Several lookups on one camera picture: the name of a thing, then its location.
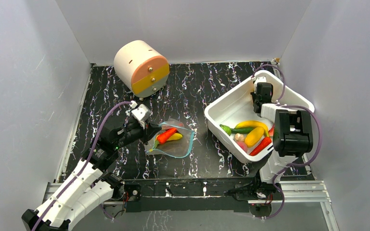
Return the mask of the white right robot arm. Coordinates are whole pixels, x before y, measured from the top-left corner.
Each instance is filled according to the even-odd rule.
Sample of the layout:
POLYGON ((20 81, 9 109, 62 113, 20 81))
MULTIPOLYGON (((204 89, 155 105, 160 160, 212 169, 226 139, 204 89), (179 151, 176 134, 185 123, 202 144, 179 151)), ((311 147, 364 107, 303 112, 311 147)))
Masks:
POLYGON ((253 111, 273 123, 274 135, 264 148, 269 158, 260 169, 260 181, 253 184, 252 194, 265 199, 271 193, 269 184, 278 183, 280 175, 296 159, 313 148, 313 110, 294 105, 277 105, 272 102, 273 85, 266 82, 255 84, 251 93, 253 111))

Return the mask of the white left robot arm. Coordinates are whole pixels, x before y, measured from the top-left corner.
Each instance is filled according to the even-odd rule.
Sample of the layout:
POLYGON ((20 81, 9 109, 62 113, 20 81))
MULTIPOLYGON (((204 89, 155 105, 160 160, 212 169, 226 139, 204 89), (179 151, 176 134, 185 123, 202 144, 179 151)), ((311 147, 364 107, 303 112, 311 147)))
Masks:
POLYGON ((129 117, 115 129, 102 121, 91 148, 62 185, 38 208, 26 210, 21 219, 28 231, 70 231, 93 209, 105 201, 124 196, 124 180, 107 172, 118 150, 136 141, 147 143, 161 131, 149 119, 129 117))

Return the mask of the clear blue zip bag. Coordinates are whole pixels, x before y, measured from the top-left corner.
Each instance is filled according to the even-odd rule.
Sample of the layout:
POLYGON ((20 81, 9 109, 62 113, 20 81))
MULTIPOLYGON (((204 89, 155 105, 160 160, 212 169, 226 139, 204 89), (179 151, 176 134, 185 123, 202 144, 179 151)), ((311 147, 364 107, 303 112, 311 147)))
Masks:
POLYGON ((188 156, 192 150, 193 140, 195 133, 193 130, 189 129, 185 126, 184 123, 175 120, 175 119, 168 119, 159 124, 161 127, 161 131, 158 132, 149 142, 145 144, 145 152, 147 155, 167 155, 173 158, 184 158, 188 156), (178 133, 183 135, 183 138, 176 141, 167 141, 164 144, 159 144, 155 149, 154 144, 156 141, 156 137, 163 133, 164 131, 176 128, 178 133))

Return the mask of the small yellow banana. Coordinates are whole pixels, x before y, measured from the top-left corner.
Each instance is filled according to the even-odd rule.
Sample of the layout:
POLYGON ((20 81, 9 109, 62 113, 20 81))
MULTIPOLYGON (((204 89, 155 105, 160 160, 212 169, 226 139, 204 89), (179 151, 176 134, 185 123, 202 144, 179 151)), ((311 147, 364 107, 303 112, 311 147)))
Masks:
POLYGON ((176 141, 176 140, 180 140, 180 139, 182 139, 182 138, 183 138, 183 135, 182 135, 181 133, 176 132, 176 133, 172 134, 172 135, 167 139, 167 141, 176 141))

